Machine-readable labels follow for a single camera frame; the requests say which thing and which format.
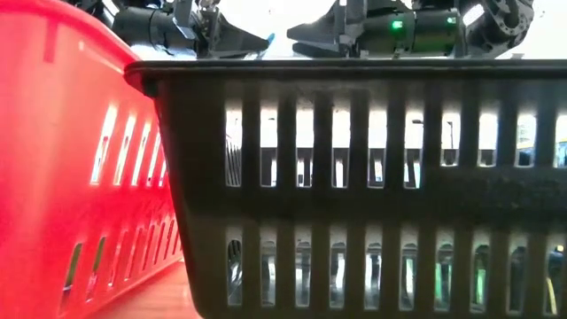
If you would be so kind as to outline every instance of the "green led light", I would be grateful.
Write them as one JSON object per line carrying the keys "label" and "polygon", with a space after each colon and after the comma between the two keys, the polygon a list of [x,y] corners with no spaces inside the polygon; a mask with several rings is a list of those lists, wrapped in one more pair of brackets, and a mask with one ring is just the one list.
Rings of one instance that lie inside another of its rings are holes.
{"label": "green led light", "polygon": [[392,29],[398,30],[404,27],[404,22],[400,20],[392,21]]}

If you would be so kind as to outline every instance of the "red floor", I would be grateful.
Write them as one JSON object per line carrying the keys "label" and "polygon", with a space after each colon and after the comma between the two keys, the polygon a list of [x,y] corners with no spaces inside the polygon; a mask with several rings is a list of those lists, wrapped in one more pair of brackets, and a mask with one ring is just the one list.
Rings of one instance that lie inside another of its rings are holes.
{"label": "red floor", "polygon": [[92,316],[92,319],[199,319],[193,307],[184,264],[128,292]]}

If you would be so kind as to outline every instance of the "red plastic basket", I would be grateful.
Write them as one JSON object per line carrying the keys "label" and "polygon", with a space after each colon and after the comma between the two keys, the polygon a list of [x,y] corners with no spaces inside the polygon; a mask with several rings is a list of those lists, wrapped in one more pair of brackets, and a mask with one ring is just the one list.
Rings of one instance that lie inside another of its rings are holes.
{"label": "red plastic basket", "polygon": [[0,317],[87,315],[181,258],[136,56],[54,0],[0,2]]}

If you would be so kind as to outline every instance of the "plastic basket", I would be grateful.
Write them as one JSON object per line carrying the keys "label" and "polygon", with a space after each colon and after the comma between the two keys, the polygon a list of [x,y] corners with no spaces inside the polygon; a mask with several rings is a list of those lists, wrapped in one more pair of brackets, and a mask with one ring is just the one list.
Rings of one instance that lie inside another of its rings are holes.
{"label": "plastic basket", "polygon": [[[548,287],[551,257],[554,265],[563,260],[565,242],[567,171],[554,166],[554,145],[557,114],[567,101],[567,63],[136,62],[126,77],[156,101],[202,316],[567,315],[562,277],[553,275],[553,296]],[[297,111],[305,104],[314,112],[309,187],[295,177],[296,134],[304,125]],[[517,123],[526,105],[537,113],[537,134],[532,165],[520,167]],[[417,106],[423,111],[423,148],[414,156],[421,173],[413,174],[419,188],[404,183],[411,153],[404,146],[406,114]],[[277,109],[274,186],[261,186],[264,107]],[[350,113],[342,188],[333,186],[338,107]],[[379,170],[369,166],[369,155],[380,153],[369,151],[374,107],[387,119],[383,183],[369,181]],[[241,149],[225,134],[231,108],[242,112]],[[461,142],[448,166],[441,165],[442,127],[451,108],[460,112]],[[479,116],[486,108],[498,115],[493,167],[479,165]],[[447,254],[450,261],[440,261]]]}
{"label": "plastic basket", "polygon": [[82,317],[181,258],[155,112],[68,4],[0,2],[0,35],[0,317]]}

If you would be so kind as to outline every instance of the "black plastic basket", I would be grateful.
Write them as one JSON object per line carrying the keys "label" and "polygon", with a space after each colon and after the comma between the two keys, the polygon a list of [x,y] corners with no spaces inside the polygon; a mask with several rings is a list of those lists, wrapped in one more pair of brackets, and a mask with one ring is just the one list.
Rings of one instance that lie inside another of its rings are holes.
{"label": "black plastic basket", "polygon": [[[567,171],[555,160],[567,63],[143,62],[126,78],[156,101],[192,296],[205,318],[567,318]],[[315,119],[310,187],[296,179],[304,99]],[[260,184],[266,103],[277,105],[275,187]],[[415,103],[423,106],[421,185],[410,189],[404,128]],[[225,132],[229,104],[242,107],[241,149]],[[351,121],[345,188],[332,183],[339,104]],[[369,183],[373,104],[384,105],[388,123],[379,185]],[[440,164],[448,107],[461,115],[454,166]],[[522,167],[517,119],[526,107],[537,129]],[[478,164],[485,108],[498,113],[493,167]]]}

